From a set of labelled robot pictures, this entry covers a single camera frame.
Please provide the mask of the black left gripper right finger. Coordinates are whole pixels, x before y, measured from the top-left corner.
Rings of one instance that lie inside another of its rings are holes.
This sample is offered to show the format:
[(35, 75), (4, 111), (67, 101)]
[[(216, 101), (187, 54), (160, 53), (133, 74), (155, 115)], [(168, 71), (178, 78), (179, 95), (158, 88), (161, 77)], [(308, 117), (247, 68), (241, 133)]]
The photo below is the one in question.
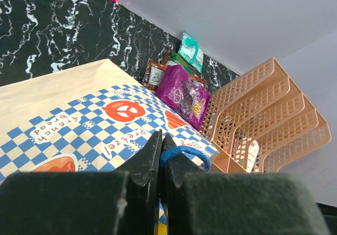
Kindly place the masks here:
[(166, 135), (162, 145), (168, 234), (328, 234), (303, 182), (287, 174), (205, 172)]

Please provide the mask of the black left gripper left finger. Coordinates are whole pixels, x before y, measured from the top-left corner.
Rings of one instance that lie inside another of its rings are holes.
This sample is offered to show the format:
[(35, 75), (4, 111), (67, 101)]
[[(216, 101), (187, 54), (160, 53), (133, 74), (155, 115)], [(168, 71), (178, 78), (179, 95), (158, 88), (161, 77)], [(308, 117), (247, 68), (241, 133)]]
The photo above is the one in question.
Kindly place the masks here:
[(157, 234), (162, 131), (111, 172), (22, 172), (1, 184), (1, 234)]

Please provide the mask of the checkered paper bag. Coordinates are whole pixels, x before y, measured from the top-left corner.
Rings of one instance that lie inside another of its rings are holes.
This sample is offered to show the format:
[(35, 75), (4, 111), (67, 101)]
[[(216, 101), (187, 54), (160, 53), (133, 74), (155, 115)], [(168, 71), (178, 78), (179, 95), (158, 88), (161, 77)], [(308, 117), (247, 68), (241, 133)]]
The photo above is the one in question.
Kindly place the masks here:
[(22, 172), (111, 172), (162, 131), (200, 168), (215, 146), (110, 60), (1, 87), (1, 184)]

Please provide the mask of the purple snack bag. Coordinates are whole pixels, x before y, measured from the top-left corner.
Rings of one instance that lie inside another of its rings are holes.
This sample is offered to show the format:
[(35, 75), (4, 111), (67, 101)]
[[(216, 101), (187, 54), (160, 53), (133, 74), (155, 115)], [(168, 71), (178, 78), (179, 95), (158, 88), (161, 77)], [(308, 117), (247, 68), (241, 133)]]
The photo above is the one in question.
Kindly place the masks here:
[(203, 83), (181, 65), (167, 67), (155, 96), (196, 130), (201, 129), (211, 95)]

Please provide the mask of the orange Doritos bag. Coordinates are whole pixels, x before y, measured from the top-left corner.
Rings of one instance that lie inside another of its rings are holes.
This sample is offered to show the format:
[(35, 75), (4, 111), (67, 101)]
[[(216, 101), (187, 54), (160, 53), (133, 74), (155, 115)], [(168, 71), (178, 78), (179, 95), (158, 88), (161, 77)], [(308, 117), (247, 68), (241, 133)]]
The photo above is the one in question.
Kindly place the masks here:
[(142, 85), (156, 96), (176, 90), (209, 93), (206, 81), (187, 72), (182, 65), (163, 65), (152, 60), (147, 63)]

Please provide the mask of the teal mint candy bag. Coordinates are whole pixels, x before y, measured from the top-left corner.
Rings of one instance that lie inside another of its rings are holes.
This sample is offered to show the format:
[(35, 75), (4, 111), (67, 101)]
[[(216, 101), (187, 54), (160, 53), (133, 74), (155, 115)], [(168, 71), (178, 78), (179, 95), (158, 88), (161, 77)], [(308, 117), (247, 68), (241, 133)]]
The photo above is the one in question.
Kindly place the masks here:
[(200, 74), (202, 73), (204, 59), (203, 51), (200, 48), (199, 43), (185, 31), (182, 33), (182, 41), (178, 54)]

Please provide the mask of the brown Kettle chips bag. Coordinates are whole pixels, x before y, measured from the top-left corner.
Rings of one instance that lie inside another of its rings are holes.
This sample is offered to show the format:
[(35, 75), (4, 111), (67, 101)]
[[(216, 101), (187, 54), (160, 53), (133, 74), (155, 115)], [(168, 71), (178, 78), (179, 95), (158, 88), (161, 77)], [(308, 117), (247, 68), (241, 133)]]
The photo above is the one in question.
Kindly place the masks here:
[(173, 50), (171, 48), (166, 48), (166, 52), (163, 56), (163, 59), (161, 60), (161, 64), (165, 65), (170, 60), (172, 51)]

